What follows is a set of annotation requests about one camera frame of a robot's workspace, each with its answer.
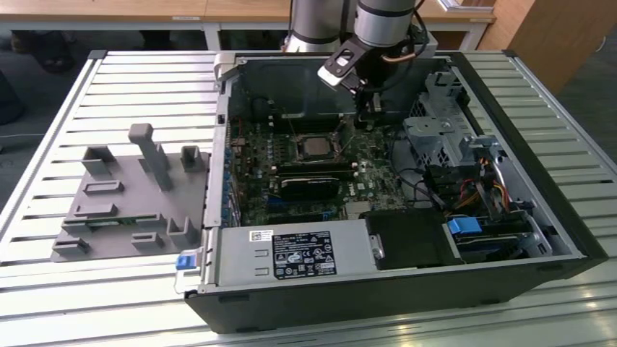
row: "workbench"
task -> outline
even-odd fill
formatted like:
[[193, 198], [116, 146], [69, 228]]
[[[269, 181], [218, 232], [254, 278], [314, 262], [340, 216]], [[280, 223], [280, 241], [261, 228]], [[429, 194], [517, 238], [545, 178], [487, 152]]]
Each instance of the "workbench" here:
[[[204, 23], [208, 49], [221, 49], [221, 30], [286, 30], [289, 3], [289, 0], [208, 0]], [[420, 8], [420, 15], [434, 35], [438, 32], [464, 33], [460, 42], [460, 49], [464, 51], [476, 49], [486, 26], [495, 19], [490, 13], [446, 12], [437, 0], [426, 0]]]
[[[0, 215], [0, 345], [410, 346], [421, 341], [422, 346], [518, 347], [615, 339], [617, 167], [517, 58], [501, 52], [466, 57], [611, 257], [607, 262], [503, 304], [217, 335], [173, 289], [176, 255], [48, 261], [85, 172], [78, 162], [85, 146], [137, 154], [126, 132], [133, 123], [148, 122], [166, 153], [184, 145], [210, 150], [214, 53], [108, 52], [85, 62]], [[472, 111], [490, 134], [489, 118], [476, 105]], [[197, 276], [189, 273], [181, 284], [190, 288]]]
[[[221, 30], [286, 30], [290, 0], [0, 0], [0, 27], [9, 30], [202, 30], [221, 50]], [[476, 49], [494, 16], [446, 12], [437, 0], [420, 9], [433, 33], [461, 33], [453, 43]]]

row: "slotted metal platform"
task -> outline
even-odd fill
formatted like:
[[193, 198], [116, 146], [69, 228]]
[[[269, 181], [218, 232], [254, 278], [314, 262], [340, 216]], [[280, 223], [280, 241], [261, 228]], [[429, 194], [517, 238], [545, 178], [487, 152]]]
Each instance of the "slotted metal platform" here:
[[[137, 154], [126, 131], [148, 122], [166, 153], [184, 145], [210, 150], [214, 54], [109, 52], [86, 61], [0, 215], [0, 346], [603, 346], [617, 339], [615, 165], [517, 59], [501, 52], [466, 56], [598, 237], [606, 263], [505, 304], [214, 334], [173, 290], [174, 255], [46, 260], [86, 145]], [[485, 114], [473, 112], [490, 133]], [[196, 285], [197, 274], [186, 280]]]

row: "metal bracket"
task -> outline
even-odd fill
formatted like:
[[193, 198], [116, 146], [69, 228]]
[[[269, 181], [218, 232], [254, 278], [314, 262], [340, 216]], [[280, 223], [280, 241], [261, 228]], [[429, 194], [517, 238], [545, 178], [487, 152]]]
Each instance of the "metal bracket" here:
[[214, 56], [214, 79], [222, 82], [229, 79], [236, 73], [236, 53], [218, 53]]

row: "motherboard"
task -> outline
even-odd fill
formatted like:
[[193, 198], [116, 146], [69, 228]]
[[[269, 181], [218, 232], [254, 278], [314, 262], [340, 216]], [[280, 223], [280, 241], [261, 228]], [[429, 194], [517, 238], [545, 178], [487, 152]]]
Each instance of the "motherboard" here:
[[356, 129], [349, 116], [304, 122], [274, 115], [228, 128], [238, 224], [358, 219], [408, 206], [389, 164], [389, 129]]

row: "warning label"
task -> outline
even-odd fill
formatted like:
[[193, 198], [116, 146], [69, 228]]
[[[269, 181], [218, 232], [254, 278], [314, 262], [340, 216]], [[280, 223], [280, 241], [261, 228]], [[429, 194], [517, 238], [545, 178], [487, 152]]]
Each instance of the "warning label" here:
[[272, 235], [273, 275], [278, 280], [336, 275], [329, 231]]

